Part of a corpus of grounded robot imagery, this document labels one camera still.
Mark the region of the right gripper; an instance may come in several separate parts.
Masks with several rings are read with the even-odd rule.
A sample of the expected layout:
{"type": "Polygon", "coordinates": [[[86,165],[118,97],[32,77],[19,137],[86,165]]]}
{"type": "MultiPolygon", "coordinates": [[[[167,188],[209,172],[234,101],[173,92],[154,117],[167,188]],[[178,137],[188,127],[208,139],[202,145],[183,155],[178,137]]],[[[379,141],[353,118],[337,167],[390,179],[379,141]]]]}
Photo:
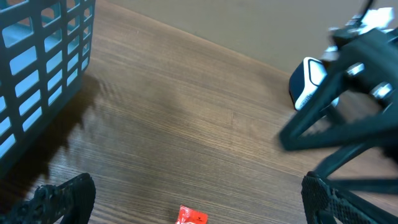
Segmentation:
{"type": "Polygon", "coordinates": [[[353,27],[332,34],[339,57],[305,106],[279,134],[288,151],[355,144],[378,146],[397,140],[397,36],[353,27]],[[369,95],[382,107],[375,115],[347,121],[332,101],[351,90],[369,95]]]}

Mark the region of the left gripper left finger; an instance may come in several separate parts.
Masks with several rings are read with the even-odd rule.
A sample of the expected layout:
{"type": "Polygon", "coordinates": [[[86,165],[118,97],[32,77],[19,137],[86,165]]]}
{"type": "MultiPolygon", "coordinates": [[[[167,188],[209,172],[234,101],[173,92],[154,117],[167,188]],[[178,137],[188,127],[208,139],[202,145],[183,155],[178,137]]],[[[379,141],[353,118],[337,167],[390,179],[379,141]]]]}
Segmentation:
{"type": "Polygon", "coordinates": [[[13,206],[1,215],[1,223],[87,224],[96,198],[96,187],[88,173],[60,185],[41,185],[33,198],[13,206]]]}

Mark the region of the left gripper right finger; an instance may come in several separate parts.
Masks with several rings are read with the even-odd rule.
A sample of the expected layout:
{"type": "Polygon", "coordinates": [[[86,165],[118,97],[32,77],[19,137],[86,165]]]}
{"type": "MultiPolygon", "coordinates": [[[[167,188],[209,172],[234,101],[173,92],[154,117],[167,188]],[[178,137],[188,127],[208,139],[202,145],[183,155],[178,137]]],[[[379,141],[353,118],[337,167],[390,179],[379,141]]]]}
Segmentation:
{"type": "Polygon", "coordinates": [[[397,179],[328,179],[308,172],[301,191],[307,223],[397,223],[354,191],[397,195],[397,179]]]}

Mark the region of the red white package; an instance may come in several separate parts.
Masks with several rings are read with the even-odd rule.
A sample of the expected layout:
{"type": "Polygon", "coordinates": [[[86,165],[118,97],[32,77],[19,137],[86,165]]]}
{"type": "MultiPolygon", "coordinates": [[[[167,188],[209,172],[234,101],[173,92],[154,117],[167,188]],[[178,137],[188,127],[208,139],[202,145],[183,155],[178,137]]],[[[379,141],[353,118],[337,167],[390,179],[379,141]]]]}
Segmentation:
{"type": "Polygon", "coordinates": [[[175,224],[207,224],[207,221],[207,214],[181,205],[175,224]]]}

